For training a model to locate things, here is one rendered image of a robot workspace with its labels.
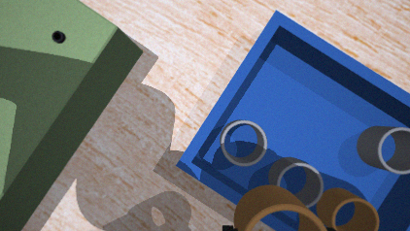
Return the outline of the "blue open-top crate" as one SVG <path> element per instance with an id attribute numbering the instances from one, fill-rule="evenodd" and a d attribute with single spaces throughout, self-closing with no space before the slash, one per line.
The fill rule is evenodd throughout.
<path id="1" fill-rule="evenodd" d="M 252 166 L 222 152 L 222 130 L 239 119 L 267 138 Z M 410 93 L 276 10 L 176 166 L 237 206 L 270 185 L 277 160 L 294 157 L 318 170 L 324 192 L 343 188 L 370 202 L 378 231 L 410 231 L 410 174 L 359 157 L 359 135 L 372 126 L 410 128 Z"/>

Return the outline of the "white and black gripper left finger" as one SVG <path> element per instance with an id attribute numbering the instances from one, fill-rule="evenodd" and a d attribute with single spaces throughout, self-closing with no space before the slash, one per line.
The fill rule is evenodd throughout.
<path id="1" fill-rule="evenodd" d="M 223 225 L 222 231 L 238 231 L 238 229 L 233 228 L 233 225 Z"/>

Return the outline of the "grey metal bushing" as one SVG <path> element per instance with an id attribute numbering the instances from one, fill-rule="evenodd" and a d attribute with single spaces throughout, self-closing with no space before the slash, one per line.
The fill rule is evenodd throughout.
<path id="1" fill-rule="evenodd" d="M 393 157 L 385 162 L 382 156 L 382 144 L 390 134 L 395 142 L 395 151 Z M 410 128 L 369 127 L 359 135 L 357 151 L 360 159 L 367 165 L 395 174 L 410 174 Z"/>
<path id="2" fill-rule="evenodd" d="M 229 154 L 225 150 L 224 139 L 225 139 L 227 132 L 233 126 L 237 124 L 242 124 L 242 123 L 246 123 L 250 125 L 256 131 L 257 144 L 256 144 L 255 150 L 250 155 L 245 156 L 245 157 L 235 157 Z M 266 138 L 264 131 L 259 125 L 249 120 L 239 119 L 239 120 L 234 120 L 234 121 L 229 122 L 222 130 L 222 133 L 220 135 L 220 144 L 221 144 L 222 152 L 224 156 L 226 157 L 226 159 L 230 161 L 232 164 L 237 165 L 237 166 L 242 166 L 242 167 L 252 166 L 258 163 L 259 160 L 265 155 L 266 150 L 267 150 L 267 138 Z"/>
<path id="3" fill-rule="evenodd" d="M 283 174 L 290 168 L 296 166 L 302 166 L 304 168 L 306 173 L 306 183 L 299 192 L 293 195 L 307 208 L 311 208 L 318 203 L 324 192 L 323 178 L 313 166 L 294 157 L 281 158 L 277 160 L 269 170 L 269 184 L 280 186 Z"/>

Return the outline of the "bronze bushing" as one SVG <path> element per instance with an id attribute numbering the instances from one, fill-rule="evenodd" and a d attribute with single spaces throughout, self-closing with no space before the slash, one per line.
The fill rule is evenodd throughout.
<path id="1" fill-rule="evenodd" d="M 355 204 L 352 219 L 344 225 L 335 226 L 338 210 L 349 202 Z M 369 202 L 343 188 L 335 187 L 323 193 L 317 203 L 317 215 L 326 227 L 334 227 L 336 231 L 378 231 L 379 229 L 379 216 L 376 209 Z"/>
<path id="2" fill-rule="evenodd" d="M 248 191 L 234 213 L 234 228 L 252 231 L 266 215 L 278 211 L 299 213 L 298 231 L 327 231 L 321 220 L 291 192 L 277 185 L 262 185 Z"/>

